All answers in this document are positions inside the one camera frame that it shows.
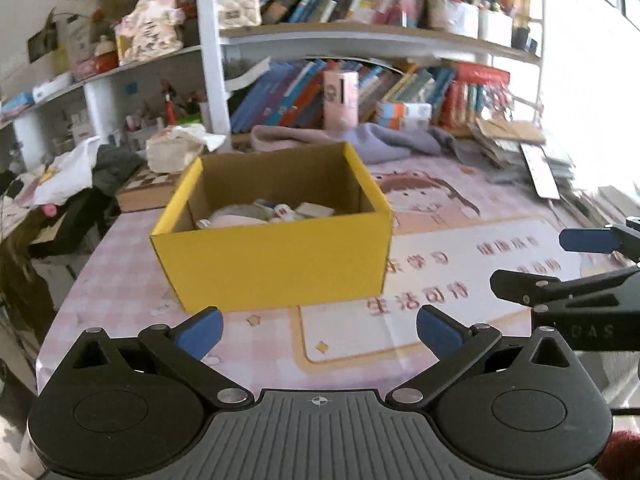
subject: small box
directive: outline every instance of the small box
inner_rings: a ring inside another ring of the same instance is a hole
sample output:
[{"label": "small box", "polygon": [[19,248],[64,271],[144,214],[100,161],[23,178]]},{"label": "small box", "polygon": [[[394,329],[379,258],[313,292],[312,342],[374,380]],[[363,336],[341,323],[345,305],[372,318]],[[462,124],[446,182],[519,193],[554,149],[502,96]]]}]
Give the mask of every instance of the small box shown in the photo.
[{"label": "small box", "polygon": [[324,72],[324,129],[343,132],[358,126],[358,73]]},{"label": "small box", "polygon": [[[215,210],[260,198],[336,215],[196,230]],[[392,218],[349,144],[205,155],[184,174],[151,241],[188,312],[281,308],[380,295]]]}]

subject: metal screw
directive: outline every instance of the metal screw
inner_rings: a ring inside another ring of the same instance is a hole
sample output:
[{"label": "metal screw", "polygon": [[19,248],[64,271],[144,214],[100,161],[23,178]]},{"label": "metal screw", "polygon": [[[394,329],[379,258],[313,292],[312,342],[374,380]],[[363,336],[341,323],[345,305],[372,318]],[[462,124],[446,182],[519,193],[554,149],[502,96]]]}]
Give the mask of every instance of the metal screw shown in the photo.
[{"label": "metal screw", "polygon": [[391,394],[391,397],[395,402],[400,402],[401,404],[415,404],[422,400],[423,395],[420,390],[415,388],[398,388]]},{"label": "metal screw", "polygon": [[225,404],[237,404],[248,398],[248,393],[240,388],[227,388],[218,392],[218,400]]}]

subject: white shelf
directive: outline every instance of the white shelf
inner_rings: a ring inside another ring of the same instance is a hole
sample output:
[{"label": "white shelf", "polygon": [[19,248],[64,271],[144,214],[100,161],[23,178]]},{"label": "white shelf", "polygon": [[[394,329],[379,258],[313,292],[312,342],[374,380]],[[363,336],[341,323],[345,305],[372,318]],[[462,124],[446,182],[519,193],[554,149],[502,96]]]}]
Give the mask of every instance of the white shelf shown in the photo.
[{"label": "white shelf", "polygon": [[161,56],[161,57],[156,57],[155,59],[151,59],[149,61],[145,61],[145,62],[136,62],[136,63],[129,63],[126,65],[122,65],[119,66],[109,72],[105,72],[103,74],[98,74],[98,75],[94,75],[92,77],[89,77],[87,79],[84,79],[78,83],[74,83],[71,86],[68,86],[64,89],[62,89],[60,92],[56,92],[55,94],[51,94],[50,96],[47,96],[46,98],[44,98],[42,101],[34,104],[32,107],[27,108],[25,111],[23,111],[18,117],[7,121],[5,123],[3,123],[2,125],[0,125],[0,130],[2,130],[3,128],[5,128],[6,126],[8,126],[9,124],[12,124],[16,119],[25,116],[26,114],[29,114],[31,112],[33,112],[34,110],[37,110],[38,108],[40,108],[41,106],[44,106],[47,103],[50,103],[56,99],[58,99],[59,97],[62,97],[66,94],[69,94],[71,92],[73,92],[74,90],[78,90],[79,88],[84,87],[85,85],[88,85],[89,83],[98,81],[102,78],[105,77],[109,77],[112,75],[116,75],[119,74],[121,72],[127,71],[127,70],[133,70],[135,68],[138,68],[140,66],[145,66],[148,65],[150,63],[154,63],[158,60],[161,59],[169,59],[171,57],[175,57],[175,56],[181,56],[183,54],[189,54],[190,52],[199,52],[200,51],[200,46],[199,45],[195,45],[195,46],[190,46],[188,48],[183,48],[181,50],[178,50],[177,52],[172,52],[171,54],[167,54],[166,56]]},{"label": "white shelf", "polygon": [[479,54],[540,64],[540,58],[488,41],[438,30],[363,23],[283,23],[235,28],[220,32],[220,43],[250,50],[258,48],[274,59],[315,54],[373,57],[415,57],[425,54]]}]

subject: wooden shelf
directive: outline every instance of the wooden shelf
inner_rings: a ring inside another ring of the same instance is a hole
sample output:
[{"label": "wooden shelf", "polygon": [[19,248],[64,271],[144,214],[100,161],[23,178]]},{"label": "wooden shelf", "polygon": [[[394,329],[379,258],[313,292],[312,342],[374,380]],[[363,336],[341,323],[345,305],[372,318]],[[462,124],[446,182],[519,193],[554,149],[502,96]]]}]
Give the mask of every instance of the wooden shelf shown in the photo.
[{"label": "wooden shelf", "polygon": [[535,65],[540,64],[540,58],[535,54],[508,46],[439,30],[389,25],[347,22],[281,23],[222,30],[220,36],[223,44],[240,47],[253,45],[259,48],[263,55],[270,55],[275,59],[282,52],[291,53],[295,43],[302,43],[299,50],[308,51],[302,57],[316,54],[348,56],[356,52],[363,57],[375,56],[389,59],[427,54],[437,56],[441,53],[447,57],[447,53],[455,52],[489,54]]}]

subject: shelf post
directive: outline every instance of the shelf post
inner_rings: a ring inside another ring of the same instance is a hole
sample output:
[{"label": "shelf post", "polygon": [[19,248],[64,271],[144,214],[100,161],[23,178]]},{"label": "shelf post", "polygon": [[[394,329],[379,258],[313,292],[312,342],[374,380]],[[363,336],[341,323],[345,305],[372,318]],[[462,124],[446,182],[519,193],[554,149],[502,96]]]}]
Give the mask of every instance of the shelf post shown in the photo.
[{"label": "shelf post", "polygon": [[207,86],[211,133],[227,137],[220,152],[231,151],[231,121],[226,104],[225,74],[222,65],[222,46],[218,33],[218,10],[216,0],[198,0],[198,24],[202,67]]}]

